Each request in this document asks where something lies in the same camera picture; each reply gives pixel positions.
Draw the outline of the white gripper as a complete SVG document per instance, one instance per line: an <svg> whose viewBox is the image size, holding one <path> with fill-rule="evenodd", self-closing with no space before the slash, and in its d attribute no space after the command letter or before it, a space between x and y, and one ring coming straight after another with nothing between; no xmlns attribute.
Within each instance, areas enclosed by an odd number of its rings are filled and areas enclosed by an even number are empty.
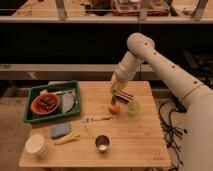
<svg viewBox="0 0 213 171"><path fill-rule="evenodd" d="M127 69L116 69L111 77L110 91L118 94L134 78L134 73Z"/></svg>

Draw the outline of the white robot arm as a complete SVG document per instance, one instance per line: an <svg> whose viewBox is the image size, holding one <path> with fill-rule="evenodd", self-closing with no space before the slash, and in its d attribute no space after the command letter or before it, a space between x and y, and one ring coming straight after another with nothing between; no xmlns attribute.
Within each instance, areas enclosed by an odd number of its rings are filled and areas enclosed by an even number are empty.
<svg viewBox="0 0 213 171"><path fill-rule="evenodd" d="M128 50L111 78L111 91L122 90L143 62L187 109L179 171L213 171L213 89L155 50L154 41L142 33L127 39Z"/></svg>

